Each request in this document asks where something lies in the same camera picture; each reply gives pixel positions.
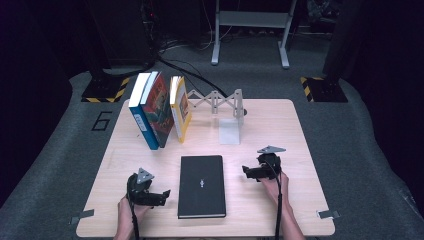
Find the closed book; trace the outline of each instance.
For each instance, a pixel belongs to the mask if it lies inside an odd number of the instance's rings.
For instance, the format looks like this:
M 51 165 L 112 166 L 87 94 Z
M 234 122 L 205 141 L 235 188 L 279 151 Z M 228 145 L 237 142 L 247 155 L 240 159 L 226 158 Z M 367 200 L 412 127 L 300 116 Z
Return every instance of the closed book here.
M 156 77 L 149 77 L 140 105 L 147 121 L 155 134 L 159 147 L 164 148 L 174 126 L 171 107 L 169 105 L 169 89 L 160 72 Z
M 128 102 L 128 108 L 130 109 L 135 119 L 135 122 L 140 128 L 140 131 L 144 139 L 146 140 L 149 148 L 152 150 L 157 150 L 159 148 L 159 144 L 140 105 L 143 90 L 145 88 L 147 80 L 151 75 L 152 74 L 150 73 L 140 73 L 137 76 L 133 91 L 131 93 L 130 101 Z
M 187 97 L 184 77 L 174 76 L 170 83 L 170 105 L 178 141 L 184 142 L 192 112 Z
M 182 156 L 178 218 L 220 218 L 225 216 L 222 156 Z

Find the gray carpet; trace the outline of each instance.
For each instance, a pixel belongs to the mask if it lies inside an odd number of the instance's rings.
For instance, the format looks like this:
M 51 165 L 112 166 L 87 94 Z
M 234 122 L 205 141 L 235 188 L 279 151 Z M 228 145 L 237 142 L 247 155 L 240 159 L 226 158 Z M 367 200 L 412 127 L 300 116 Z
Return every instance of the gray carpet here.
M 241 88 L 244 98 L 294 102 L 329 208 L 342 215 L 334 220 L 335 234 L 321 239 L 423 239 L 424 221 L 410 204 L 408 188 L 391 171 L 375 142 L 371 119 L 358 93 L 341 80 L 348 103 L 307 102 L 300 77 L 322 76 L 329 41 L 295 36 L 288 52 L 291 68 L 283 70 L 278 40 L 251 37 L 222 43 L 218 66 L 210 64 L 211 46 L 168 49 L 163 58 L 189 62 L 228 94 Z M 187 64 L 173 63 L 195 71 Z M 149 71 L 153 70 L 168 77 L 180 74 L 161 63 Z M 134 85 L 131 78 L 117 103 L 80 102 L 90 79 L 89 73 L 70 79 L 73 97 L 66 113 L 0 210 L 0 239 L 78 239 L 77 225 L 69 221 L 84 208 L 121 106 Z M 201 81 L 189 80 L 210 92 Z M 101 113 L 109 124 L 105 131 L 92 131 Z

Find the yellow book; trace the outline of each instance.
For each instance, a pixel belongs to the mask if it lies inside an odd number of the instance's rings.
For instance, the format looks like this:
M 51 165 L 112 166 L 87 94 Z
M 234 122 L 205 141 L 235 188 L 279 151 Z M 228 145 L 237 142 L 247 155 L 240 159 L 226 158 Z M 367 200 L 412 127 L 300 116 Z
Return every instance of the yellow book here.
M 174 117 L 178 141 L 183 143 L 192 115 L 184 77 L 174 76 L 171 78 L 169 103 L 171 105 L 172 116 Z

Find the person's arm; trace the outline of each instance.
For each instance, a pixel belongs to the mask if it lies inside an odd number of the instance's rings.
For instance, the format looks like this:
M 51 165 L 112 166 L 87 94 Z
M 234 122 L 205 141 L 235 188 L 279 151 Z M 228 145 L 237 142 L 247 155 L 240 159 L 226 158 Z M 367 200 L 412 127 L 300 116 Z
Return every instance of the person's arm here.
M 137 221 L 140 224 L 144 214 L 151 206 L 134 205 L 134 212 L 137 216 Z M 128 199 L 122 198 L 118 203 L 118 228 L 116 229 L 114 240 L 129 240 L 134 235 L 134 225 L 132 222 L 132 214 Z
M 278 206 L 278 184 L 276 179 L 269 180 L 268 178 L 259 179 L 265 186 L 268 196 Z M 281 193 L 282 193 L 282 208 L 281 208 L 281 229 L 283 237 L 286 240 L 305 239 L 302 230 L 296 221 L 293 213 L 293 208 L 289 202 L 289 178 L 285 173 L 280 175 Z

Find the table top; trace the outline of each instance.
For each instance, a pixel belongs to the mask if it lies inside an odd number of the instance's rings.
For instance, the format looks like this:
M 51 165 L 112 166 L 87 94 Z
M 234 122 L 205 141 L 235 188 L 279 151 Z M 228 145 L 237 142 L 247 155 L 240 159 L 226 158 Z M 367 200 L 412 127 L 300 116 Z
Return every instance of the table top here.
M 165 206 L 145 215 L 143 237 L 263 237 L 273 236 L 276 208 L 261 183 L 246 178 L 242 165 L 259 167 L 257 150 L 268 145 L 285 148 L 277 153 L 290 178 L 289 199 L 305 236 L 334 233 L 332 219 L 320 219 L 316 211 L 328 210 L 293 103 L 284 99 L 244 99 L 247 115 L 241 128 L 241 144 L 219 143 L 219 119 L 232 118 L 232 108 L 221 105 L 218 114 L 206 103 L 193 109 L 184 143 L 172 129 L 165 148 L 152 151 L 123 104 L 109 145 L 84 210 L 94 216 L 82 218 L 80 237 L 112 237 L 117 226 L 117 203 L 126 193 L 128 177 L 140 167 L 155 178 L 152 193 L 171 190 Z M 227 216 L 225 218 L 178 219 L 181 156 L 222 155 Z

